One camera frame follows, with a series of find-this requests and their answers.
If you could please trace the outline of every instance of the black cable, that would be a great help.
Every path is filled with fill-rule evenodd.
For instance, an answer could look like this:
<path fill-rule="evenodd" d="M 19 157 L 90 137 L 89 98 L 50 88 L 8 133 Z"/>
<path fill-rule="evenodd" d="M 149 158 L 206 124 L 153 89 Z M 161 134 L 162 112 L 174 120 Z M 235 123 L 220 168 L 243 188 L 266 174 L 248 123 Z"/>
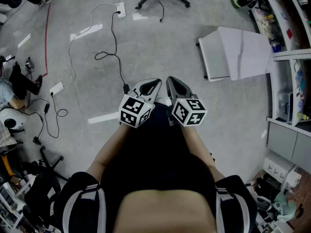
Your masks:
<path fill-rule="evenodd" d="M 19 7 L 18 10 L 16 10 L 13 14 L 11 14 L 10 17 L 7 18 L 7 20 L 6 20 L 4 23 L 7 23 L 7 21 L 8 21 L 12 16 L 14 16 L 15 13 L 17 13 L 17 12 L 25 5 L 26 2 L 27 2 L 27 0 Z"/>
<path fill-rule="evenodd" d="M 160 2 L 160 0 L 157 0 L 157 1 L 161 4 L 161 6 L 162 6 L 162 8 L 163 8 L 162 18 L 160 19 L 160 22 L 163 22 L 163 18 L 164 18 L 164 6 L 163 6 L 163 4 Z"/>
<path fill-rule="evenodd" d="M 65 116 L 67 116 L 67 115 L 68 115 L 68 110 L 66 110 L 66 109 L 59 109 L 59 110 L 57 111 L 57 110 L 56 110 L 55 101 L 54 101 L 54 97 L 53 97 L 52 94 L 51 94 L 51 96 L 52 96 L 52 99 L 53 99 L 54 109 L 55 109 L 55 112 L 56 112 L 57 136 L 53 136 L 53 135 L 51 135 L 50 132 L 49 132 L 48 122 L 47 122 L 47 119 L 46 119 L 46 117 L 45 117 L 46 113 L 44 114 L 44 119 L 45 119 L 45 123 L 47 124 L 47 131 L 48 131 L 48 134 L 49 134 L 51 137 L 53 137 L 53 138 L 56 139 L 56 138 L 58 138 L 58 136 L 59 136 L 59 125 L 58 125 L 57 117 L 65 117 Z M 59 115 L 59 112 L 61 112 L 61 111 L 66 111 L 66 114 L 65 114 L 64 116 Z"/>
<path fill-rule="evenodd" d="M 30 105 L 32 105 L 35 101 L 38 101 L 38 100 L 44 100 L 45 102 L 50 103 L 49 101 L 46 101 L 45 99 L 35 99 L 30 104 L 28 104 L 28 106 L 25 109 L 27 109 Z"/>
<path fill-rule="evenodd" d="M 115 33 L 113 32 L 113 16 L 115 15 L 115 14 L 119 14 L 118 13 L 119 11 L 117 11 L 117 12 L 115 12 L 115 13 L 113 13 L 112 14 L 112 20 L 111 20 L 111 32 L 112 32 L 112 34 L 113 34 L 113 37 L 115 38 L 115 44 L 116 44 L 116 51 L 115 51 L 115 53 L 107 53 L 107 52 L 105 52 L 105 51 L 101 51 L 101 52 L 99 52 L 99 53 L 97 53 L 96 55 L 95 55 L 95 57 L 94 57 L 94 59 L 95 60 L 101 60 L 101 59 L 103 59 L 103 58 L 105 58 L 105 57 L 107 57 L 107 56 L 116 56 L 117 58 L 118 58 L 118 60 L 119 60 L 119 67 L 120 67 L 120 76 L 121 76 L 121 79 L 122 79 L 122 81 L 123 81 L 123 83 L 125 84 L 125 82 L 124 82 L 124 79 L 123 79 L 123 77 L 122 77 L 122 73 L 121 73 L 121 60 L 120 60 L 120 58 L 117 56 L 117 51 L 118 51 L 118 48 L 117 48 L 117 38 L 116 38 L 116 36 L 115 36 Z M 105 56 L 103 56 L 103 57 L 101 57 L 101 58 L 96 58 L 96 56 L 97 55 L 99 55 L 99 54 L 106 54 Z"/>
<path fill-rule="evenodd" d="M 33 113 L 31 113 L 31 114 L 28 114 L 28 113 L 26 113 L 26 112 L 21 112 L 20 110 L 17 110 L 17 111 L 20 112 L 20 113 L 22 113 L 22 114 L 28 115 L 28 116 L 31 116 L 31 115 L 33 115 L 33 114 L 38 114 L 38 116 L 40 117 L 41 122 L 42 122 L 42 128 L 41 128 L 41 131 L 40 131 L 40 133 L 39 133 L 39 135 L 38 135 L 38 138 L 39 138 L 40 135 L 41 135 L 41 133 L 42 133 L 43 127 L 44 127 L 44 123 L 43 123 L 43 118 L 42 118 L 42 116 L 41 116 L 38 112 L 33 112 Z"/>
<path fill-rule="evenodd" d="M 33 75 L 31 74 L 31 72 L 29 72 L 29 73 L 30 73 L 30 81 L 32 82 L 32 81 L 33 81 Z M 30 103 L 30 95 L 31 95 L 31 92 L 29 92 L 29 97 L 28 97 L 28 105 L 27 105 L 26 109 L 29 107 L 29 103 Z"/>

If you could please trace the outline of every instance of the red cable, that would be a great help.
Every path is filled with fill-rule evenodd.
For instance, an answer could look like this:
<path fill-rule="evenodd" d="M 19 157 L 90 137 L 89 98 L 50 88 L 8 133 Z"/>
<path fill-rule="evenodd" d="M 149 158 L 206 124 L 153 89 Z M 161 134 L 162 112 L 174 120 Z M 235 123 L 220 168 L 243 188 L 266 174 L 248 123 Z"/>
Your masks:
<path fill-rule="evenodd" d="M 46 69 L 46 73 L 42 75 L 42 77 L 45 77 L 48 75 L 48 58 L 47 58 L 47 36 L 48 36 L 48 24 L 49 24 L 49 16 L 50 16 L 50 7 L 51 4 L 49 5 L 49 9 L 48 9 L 48 15 L 47 15 L 47 23 L 45 26 L 45 46 L 44 46 L 44 52 L 45 52 L 45 69 Z"/>

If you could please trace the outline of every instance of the white cabinet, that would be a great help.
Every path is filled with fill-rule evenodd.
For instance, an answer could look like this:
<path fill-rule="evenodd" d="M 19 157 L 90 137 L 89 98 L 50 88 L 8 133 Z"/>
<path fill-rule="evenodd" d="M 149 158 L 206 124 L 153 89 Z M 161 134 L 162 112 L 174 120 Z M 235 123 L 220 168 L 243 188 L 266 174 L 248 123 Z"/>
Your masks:
<path fill-rule="evenodd" d="M 311 137 L 298 133 L 292 162 L 311 173 Z"/>
<path fill-rule="evenodd" d="M 293 163 L 274 152 L 270 152 L 263 163 L 263 170 L 281 184 L 285 182 L 288 173 L 293 167 Z"/>
<path fill-rule="evenodd" d="M 270 123 L 268 149 L 290 161 L 294 152 L 297 134 L 296 131 Z"/>

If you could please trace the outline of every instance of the person sitting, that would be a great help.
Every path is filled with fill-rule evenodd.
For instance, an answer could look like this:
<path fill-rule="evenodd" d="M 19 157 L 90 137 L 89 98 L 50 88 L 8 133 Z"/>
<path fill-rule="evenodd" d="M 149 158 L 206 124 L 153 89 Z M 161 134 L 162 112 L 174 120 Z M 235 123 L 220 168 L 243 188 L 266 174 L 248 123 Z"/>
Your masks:
<path fill-rule="evenodd" d="M 21 74 L 20 66 L 17 62 L 13 65 L 13 71 L 8 82 L 2 77 L 3 62 L 0 61 L 0 107 L 7 103 L 15 109 L 25 109 L 27 101 L 23 100 L 26 97 L 27 91 L 38 95 L 42 86 L 42 76 L 40 75 L 36 83 L 33 83 Z"/>
<path fill-rule="evenodd" d="M 251 232 L 257 206 L 242 180 L 225 178 L 195 127 L 170 126 L 169 107 L 154 104 L 146 122 L 138 129 L 122 123 L 89 169 L 65 184 L 54 204 L 57 228 L 65 233 Z M 243 195 L 243 207 L 232 193 Z"/>

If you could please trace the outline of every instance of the black shoe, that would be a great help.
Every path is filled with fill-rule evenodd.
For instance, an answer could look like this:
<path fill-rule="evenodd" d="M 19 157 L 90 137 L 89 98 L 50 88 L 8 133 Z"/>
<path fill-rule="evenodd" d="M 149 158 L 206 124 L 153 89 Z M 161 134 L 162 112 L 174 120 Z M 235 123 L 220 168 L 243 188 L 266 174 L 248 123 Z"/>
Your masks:
<path fill-rule="evenodd" d="M 39 77 L 37 78 L 35 85 L 36 85 L 36 87 L 38 87 L 38 93 L 37 93 L 37 95 L 38 95 L 40 92 L 41 86 L 42 86 L 42 76 L 41 75 L 39 75 Z"/>

